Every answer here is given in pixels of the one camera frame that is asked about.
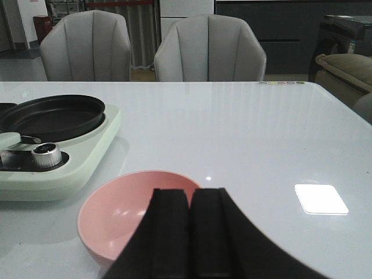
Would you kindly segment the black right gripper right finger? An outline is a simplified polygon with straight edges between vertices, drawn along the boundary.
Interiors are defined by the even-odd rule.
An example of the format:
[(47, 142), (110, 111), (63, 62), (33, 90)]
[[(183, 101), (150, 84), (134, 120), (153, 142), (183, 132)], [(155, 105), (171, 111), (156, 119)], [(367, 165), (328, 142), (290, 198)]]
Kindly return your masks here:
[(224, 188), (198, 189), (191, 201), (193, 278), (323, 278), (282, 250)]

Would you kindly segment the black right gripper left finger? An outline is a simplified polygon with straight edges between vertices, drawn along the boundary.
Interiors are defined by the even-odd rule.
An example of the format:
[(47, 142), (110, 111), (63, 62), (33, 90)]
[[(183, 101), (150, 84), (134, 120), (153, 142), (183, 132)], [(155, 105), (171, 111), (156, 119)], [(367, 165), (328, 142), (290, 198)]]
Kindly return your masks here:
[(182, 189), (155, 189), (144, 217), (104, 278), (187, 278), (188, 201)]

